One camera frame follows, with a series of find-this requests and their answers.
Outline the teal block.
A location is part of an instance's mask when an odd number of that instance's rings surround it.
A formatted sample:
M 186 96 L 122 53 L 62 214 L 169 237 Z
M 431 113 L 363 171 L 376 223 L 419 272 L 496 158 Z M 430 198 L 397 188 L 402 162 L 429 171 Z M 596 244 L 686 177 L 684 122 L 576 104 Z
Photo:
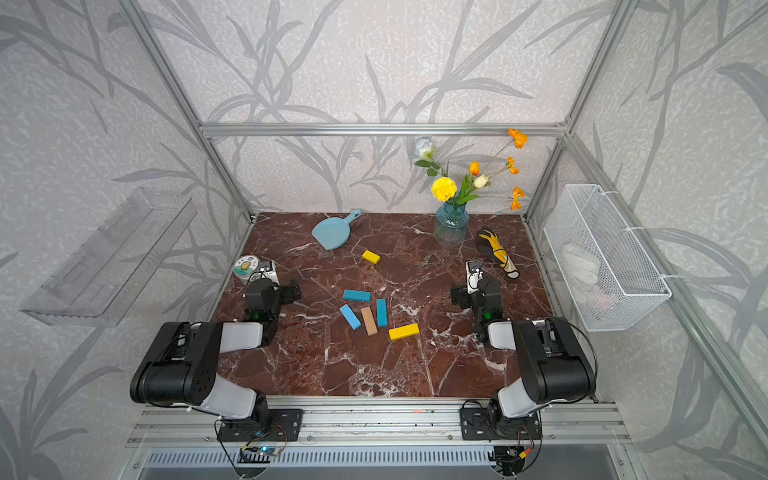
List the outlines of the teal block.
M 376 321 L 377 326 L 380 328 L 385 328 L 388 326 L 388 314 L 387 314 L 387 303 L 385 299 L 377 299 L 376 300 Z
M 356 302 L 369 302 L 372 298 L 370 292 L 358 291 L 358 290 L 345 290 L 343 292 L 343 299 Z

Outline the small yellow block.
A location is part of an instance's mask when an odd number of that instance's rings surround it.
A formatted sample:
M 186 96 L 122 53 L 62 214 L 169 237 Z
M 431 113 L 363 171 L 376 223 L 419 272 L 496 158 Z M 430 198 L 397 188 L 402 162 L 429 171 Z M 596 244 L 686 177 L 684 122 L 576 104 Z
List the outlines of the small yellow block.
M 378 264 L 380 261 L 380 256 L 369 250 L 364 251 L 364 253 L 362 254 L 362 258 L 374 265 Z

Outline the tan wooden block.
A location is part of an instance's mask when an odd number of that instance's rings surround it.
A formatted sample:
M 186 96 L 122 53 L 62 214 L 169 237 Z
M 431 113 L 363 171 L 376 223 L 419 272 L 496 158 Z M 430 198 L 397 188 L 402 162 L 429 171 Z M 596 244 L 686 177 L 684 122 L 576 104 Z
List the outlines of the tan wooden block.
M 373 336 L 378 333 L 377 323 L 374 319 L 372 310 L 369 306 L 363 307 L 361 309 L 361 315 L 363 318 L 363 324 L 366 329 L 366 333 L 368 336 Z

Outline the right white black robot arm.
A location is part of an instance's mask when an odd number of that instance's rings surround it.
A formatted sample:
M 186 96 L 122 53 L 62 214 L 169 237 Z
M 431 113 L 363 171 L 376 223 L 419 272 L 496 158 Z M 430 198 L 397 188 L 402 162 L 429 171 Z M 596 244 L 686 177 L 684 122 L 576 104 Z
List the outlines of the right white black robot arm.
M 503 315 L 500 282 L 487 277 L 480 261 L 465 264 L 466 284 L 451 289 L 451 302 L 473 314 L 473 331 L 485 346 L 516 354 L 520 377 L 489 400 L 496 423 L 532 416 L 552 403 L 576 403 L 596 390 L 596 367 L 560 317 L 513 321 Z

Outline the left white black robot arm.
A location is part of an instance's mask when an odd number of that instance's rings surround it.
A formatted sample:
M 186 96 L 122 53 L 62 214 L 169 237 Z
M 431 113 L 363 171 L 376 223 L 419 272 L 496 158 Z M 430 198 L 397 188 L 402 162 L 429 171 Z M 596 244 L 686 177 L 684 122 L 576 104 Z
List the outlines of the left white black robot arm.
M 266 396 L 219 375 L 219 357 L 269 346 L 282 308 L 300 298 L 297 280 L 280 285 L 257 271 L 246 283 L 243 320 L 163 324 L 130 382 L 131 399 L 162 408 L 188 407 L 224 421 L 266 428 Z

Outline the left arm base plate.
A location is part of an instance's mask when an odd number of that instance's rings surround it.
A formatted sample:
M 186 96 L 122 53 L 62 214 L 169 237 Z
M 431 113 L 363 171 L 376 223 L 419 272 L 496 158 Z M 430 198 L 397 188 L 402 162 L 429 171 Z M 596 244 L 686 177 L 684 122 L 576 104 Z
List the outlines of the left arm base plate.
M 222 420 L 217 439 L 223 443 L 245 444 L 248 441 L 296 442 L 302 424 L 302 409 L 270 409 L 259 420 Z

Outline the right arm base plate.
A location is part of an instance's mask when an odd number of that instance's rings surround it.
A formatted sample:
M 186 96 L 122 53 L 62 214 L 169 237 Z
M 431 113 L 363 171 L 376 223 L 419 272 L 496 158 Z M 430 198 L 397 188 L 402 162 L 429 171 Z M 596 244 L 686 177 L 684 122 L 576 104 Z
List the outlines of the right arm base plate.
M 463 440 L 538 441 L 542 438 L 541 421 L 537 415 L 510 418 L 491 404 L 467 403 L 460 408 L 459 417 Z

